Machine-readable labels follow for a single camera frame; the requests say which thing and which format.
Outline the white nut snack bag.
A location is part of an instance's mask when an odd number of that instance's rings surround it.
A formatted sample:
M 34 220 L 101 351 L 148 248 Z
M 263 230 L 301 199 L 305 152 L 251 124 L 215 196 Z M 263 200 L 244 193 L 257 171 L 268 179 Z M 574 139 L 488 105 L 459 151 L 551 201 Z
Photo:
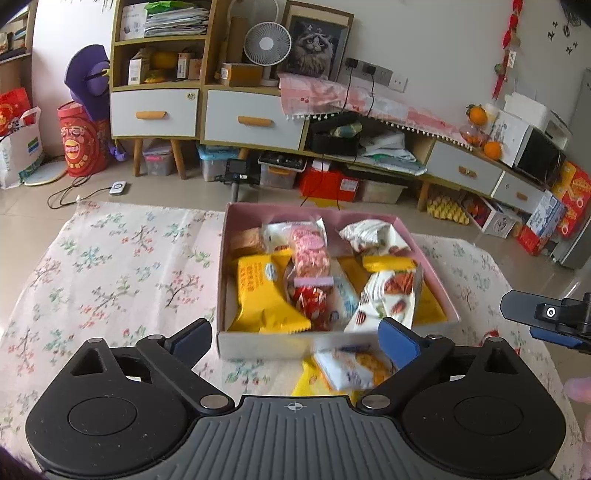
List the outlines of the white nut snack bag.
M 413 325 L 424 280 L 423 268 L 383 270 L 370 275 L 346 332 L 376 332 L 384 318 Z

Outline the small red snack packet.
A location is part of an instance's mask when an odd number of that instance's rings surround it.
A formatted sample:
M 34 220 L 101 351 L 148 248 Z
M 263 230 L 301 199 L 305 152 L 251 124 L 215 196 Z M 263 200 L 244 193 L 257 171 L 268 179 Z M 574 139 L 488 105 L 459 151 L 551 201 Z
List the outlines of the small red snack packet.
M 500 336 L 500 334 L 496 329 L 490 330 L 484 334 L 483 338 L 481 339 L 480 344 L 484 344 L 490 338 L 497 338 L 499 336 Z

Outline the white blue bread packet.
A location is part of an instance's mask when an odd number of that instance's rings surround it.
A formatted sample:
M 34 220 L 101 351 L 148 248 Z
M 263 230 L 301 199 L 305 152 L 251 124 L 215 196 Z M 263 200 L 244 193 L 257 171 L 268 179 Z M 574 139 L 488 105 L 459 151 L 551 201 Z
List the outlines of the white blue bread packet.
M 331 275 L 334 284 L 328 300 L 329 320 L 332 330 L 342 331 L 358 309 L 359 294 L 338 260 L 331 261 Z

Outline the large yellow snack bag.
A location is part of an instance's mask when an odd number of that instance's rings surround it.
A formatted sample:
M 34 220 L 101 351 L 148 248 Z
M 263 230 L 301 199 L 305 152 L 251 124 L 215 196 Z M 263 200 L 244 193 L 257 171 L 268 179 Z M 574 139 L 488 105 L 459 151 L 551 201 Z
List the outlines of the large yellow snack bag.
M 362 256 L 339 259 L 358 294 L 356 311 L 345 330 L 374 332 L 384 318 L 407 328 L 446 320 L 443 309 L 424 279 L 424 268 L 402 256 Z

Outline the orange-yellow snack bag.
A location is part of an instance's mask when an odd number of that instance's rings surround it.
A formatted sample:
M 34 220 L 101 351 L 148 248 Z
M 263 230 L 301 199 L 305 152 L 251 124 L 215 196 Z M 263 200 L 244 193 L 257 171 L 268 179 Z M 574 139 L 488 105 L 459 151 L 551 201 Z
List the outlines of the orange-yellow snack bag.
M 290 249 L 238 259 L 238 313 L 229 332 L 294 334 L 311 329 L 311 320 L 287 298 L 283 280 L 290 260 Z

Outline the red candy packet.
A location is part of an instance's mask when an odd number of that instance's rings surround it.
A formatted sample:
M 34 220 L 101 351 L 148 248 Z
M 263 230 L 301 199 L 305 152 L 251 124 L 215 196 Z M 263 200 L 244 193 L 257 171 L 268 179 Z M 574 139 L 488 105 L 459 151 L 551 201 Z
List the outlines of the red candy packet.
M 331 330 L 329 293 L 327 291 L 320 287 L 295 287 L 290 299 L 295 309 L 311 321 L 311 330 Z

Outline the white green-logo snack bag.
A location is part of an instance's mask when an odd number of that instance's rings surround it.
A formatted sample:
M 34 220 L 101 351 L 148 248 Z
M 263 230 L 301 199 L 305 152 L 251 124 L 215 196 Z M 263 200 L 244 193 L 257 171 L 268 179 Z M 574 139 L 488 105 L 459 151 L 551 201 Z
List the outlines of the white green-logo snack bag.
M 339 231 L 339 237 L 348 241 L 353 251 L 360 255 L 399 255 L 410 250 L 393 224 L 378 219 L 346 225 Z

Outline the pink rice cracker packet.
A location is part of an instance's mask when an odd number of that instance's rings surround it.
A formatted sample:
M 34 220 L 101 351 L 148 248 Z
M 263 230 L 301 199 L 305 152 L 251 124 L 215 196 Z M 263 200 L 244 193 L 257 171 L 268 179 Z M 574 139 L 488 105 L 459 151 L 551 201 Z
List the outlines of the pink rice cracker packet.
M 288 229 L 287 238 L 297 278 L 329 277 L 331 256 L 322 219 L 315 222 L 294 223 Z

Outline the small yellow chip bag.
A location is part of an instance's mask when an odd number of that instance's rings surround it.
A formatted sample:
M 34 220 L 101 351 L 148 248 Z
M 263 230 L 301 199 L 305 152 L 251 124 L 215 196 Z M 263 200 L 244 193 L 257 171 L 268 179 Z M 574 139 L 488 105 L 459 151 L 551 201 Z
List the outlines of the small yellow chip bag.
M 362 397 L 363 391 L 338 391 L 333 390 L 324 374 L 311 358 L 304 359 L 303 372 L 297 380 L 291 393 L 294 397 L 311 396 L 348 396 L 353 404 Z

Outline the floral tablecloth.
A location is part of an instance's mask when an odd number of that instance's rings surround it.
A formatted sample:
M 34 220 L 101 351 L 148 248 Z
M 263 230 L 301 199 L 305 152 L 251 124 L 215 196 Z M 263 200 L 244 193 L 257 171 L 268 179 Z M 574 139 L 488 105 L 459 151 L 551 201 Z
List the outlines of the floral tablecloth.
M 31 461 L 25 420 L 87 339 L 129 346 L 216 313 L 221 212 L 86 202 L 64 224 L 29 275 L 1 339 L 1 443 Z M 417 235 L 456 307 L 453 339 L 481 342 L 496 329 L 565 414 L 567 435 L 553 465 L 561 479 L 582 468 L 583 437 L 547 347 L 499 311 L 509 282 L 486 251 L 460 239 Z

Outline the pink cardboard box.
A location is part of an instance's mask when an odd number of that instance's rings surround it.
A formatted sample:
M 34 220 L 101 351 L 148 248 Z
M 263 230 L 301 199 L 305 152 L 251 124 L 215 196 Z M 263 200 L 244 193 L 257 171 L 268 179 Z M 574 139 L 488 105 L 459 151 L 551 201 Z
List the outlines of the pink cardboard box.
M 460 321 L 430 260 L 392 215 L 231 203 L 218 286 L 225 360 L 375 349 L 386 316 L 420 334 Z

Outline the yellow egg tray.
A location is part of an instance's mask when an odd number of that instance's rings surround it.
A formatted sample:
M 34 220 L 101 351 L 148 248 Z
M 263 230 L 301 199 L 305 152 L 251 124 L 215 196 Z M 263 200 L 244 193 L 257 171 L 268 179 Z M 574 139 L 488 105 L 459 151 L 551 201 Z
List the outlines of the yellow egg tray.
M 427 213 L 435 219 L 469 225 L 470 219 L 458 199 L 449 195 L 437 195 L 427 200 Z

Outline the black microwave oven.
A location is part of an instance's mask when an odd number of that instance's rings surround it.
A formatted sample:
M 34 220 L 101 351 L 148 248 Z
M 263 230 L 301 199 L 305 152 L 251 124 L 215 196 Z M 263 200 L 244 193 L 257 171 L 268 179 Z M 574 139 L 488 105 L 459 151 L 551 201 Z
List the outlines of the black microwave oven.
M 559 176 L 564 153 L 543 132 L 529 126 L 515 157 L 513 169 L 541 186 L 551 187 Z

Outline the red shoe box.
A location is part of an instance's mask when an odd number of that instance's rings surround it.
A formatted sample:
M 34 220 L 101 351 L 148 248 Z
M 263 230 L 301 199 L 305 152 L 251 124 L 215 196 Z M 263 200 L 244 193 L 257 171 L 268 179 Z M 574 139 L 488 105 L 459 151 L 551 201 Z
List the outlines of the red shoe box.
M 341 171 L 320 171 L 314 168 L 304 170 L 297 181 L 302 197 L 311 197 L 339 202 L 353 202 L 360 181 Z

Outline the orange fruit lower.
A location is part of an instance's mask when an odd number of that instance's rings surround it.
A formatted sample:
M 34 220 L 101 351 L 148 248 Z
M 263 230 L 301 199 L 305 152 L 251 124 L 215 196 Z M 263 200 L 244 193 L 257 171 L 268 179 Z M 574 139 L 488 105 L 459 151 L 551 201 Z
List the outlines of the orange fruit lower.
M 484 144 L 482 150 L 484 155 L 493 161 L 499 161 L 503 157 L 503 149 L 500 142 L 488 141 Z

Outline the orange fruit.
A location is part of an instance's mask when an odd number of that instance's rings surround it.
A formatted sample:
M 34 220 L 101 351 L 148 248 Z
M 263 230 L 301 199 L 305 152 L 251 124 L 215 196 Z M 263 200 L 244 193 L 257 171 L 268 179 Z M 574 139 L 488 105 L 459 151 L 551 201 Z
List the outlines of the orange fruit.
M 488 123 L 488 114 L 482 105 L 470 104 L 466 115 L 475 126 L 483 127 Z
M 503 149 L 500 142 L 488 141 L 484 144 L 482 150 L 484 155 L 493 161 L 499 161 L 503 157 Z

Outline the red cylindrical gift box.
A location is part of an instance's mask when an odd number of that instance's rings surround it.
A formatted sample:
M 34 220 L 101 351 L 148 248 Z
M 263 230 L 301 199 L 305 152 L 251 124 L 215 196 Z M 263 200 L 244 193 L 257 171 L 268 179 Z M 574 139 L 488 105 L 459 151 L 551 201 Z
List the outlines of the red cylindrical gift box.
M 110 161 L 109 122 L 91 120 L 75 101 L 61 105 L 57 117 L 68 175 L 87 177 L 105 170 Z

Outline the white shopping bag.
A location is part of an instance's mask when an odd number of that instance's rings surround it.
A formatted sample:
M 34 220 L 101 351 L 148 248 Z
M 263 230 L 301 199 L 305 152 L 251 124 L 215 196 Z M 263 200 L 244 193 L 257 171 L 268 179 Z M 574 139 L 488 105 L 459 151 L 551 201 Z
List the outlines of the white shopping bag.
M 32 107 L 23 87 L 1 95 L 0 182 L 3 190 L 20 186 L 40 166 L 44 151 L 41 109 Z

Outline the wooden white TV cabinet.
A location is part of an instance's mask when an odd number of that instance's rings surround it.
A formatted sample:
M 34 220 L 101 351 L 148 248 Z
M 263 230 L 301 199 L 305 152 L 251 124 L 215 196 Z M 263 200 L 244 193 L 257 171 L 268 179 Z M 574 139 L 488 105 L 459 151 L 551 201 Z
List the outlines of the wooden white TV cabinet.
M 264 87 L 229 86 L 221 82 L 221 70 L 228 62 L 228 42 L 232 31 L 233 2 L 208 1 L 207 30 L 204 35 L 168 35 L 124 39 L 121 35 L 127 1 L 114 4 L 110 63 L 110 121 L 115 139 L 133 141 L 162 138 L 175 145 L 197 140 L 204 145 L 231 146 L 242 150 L 300 154 L 348 164 L 358 170 L 398 177 L 414 177 L 422 182 L 420 198 L 425 200 L 434 185 L 466 190 L 522 212 L 532 213 L 544 195 L 541 187 L 500 161 L 487 158 L 475 147 L 468 151 L 444 140 L 402 129 L 369 118 L 373 125 L 401 131 L 416 158 L 419 171 L 391 167 L 384 162 L 315 152 L 311 148 L 311 128 L 322 121 L 335 120 L 346 113 L 315 118 L 291 118 L 283 114 L 280 85 Z M 197 80 L 170 80 L 160 83 L 129 84 L 129 56 L 142 48 L 194 48 L 201 57 Z

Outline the pink floral cloth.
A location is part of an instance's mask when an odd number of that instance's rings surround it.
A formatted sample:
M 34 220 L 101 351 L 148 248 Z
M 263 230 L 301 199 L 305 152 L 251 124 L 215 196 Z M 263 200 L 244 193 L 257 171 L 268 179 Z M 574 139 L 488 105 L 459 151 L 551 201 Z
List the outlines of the pink floral cloth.
M 370 93 L 362 87 L 289 73 L 280 73 L 279 85 L 280 104 L 287 117 L 320 119 L 349 111 L 447 141 L 468 151 L 474 149 L 457 127 L 430 111 Z

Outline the purple plush toy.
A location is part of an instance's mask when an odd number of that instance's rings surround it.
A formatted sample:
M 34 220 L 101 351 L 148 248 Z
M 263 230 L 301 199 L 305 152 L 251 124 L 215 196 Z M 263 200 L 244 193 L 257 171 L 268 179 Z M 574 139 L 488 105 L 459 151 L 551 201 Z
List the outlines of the purple plush toy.
M 88 45 L 70 60 L 64 84 L 70 91 L 71 101 L 81 104 L 91 120 L 109 122 L 110 161 L 123 161 L 126 159 L 126 153 L 116 146 L 111 136 L 109 69 L 110 61 L 105 48 L 98 44 Z

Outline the white desk fan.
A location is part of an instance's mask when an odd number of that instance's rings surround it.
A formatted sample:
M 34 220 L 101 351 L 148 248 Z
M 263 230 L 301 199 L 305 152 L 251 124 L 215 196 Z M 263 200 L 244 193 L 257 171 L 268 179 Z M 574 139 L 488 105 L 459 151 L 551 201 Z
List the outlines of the white desk fan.
M 292 46 L 290 32 L 280 23 L 262 22 L 247 31 L 243 40 L 243 52 L 250 62 L 263 68 L 260 85 L 279 86 L 279 81 L 271 74 L 276 65 L 287 59 Z

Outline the framed cat picture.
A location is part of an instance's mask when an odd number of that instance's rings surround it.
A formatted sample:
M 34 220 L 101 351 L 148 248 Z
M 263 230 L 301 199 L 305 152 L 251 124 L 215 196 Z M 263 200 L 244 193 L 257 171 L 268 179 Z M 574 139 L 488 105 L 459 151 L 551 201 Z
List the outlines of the framed cat picture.
M 290 32 L 291 50 L 280 70 L 338 80 L 354 18 L 353 14 L 334 8 L 287 1 L 283 25 Z

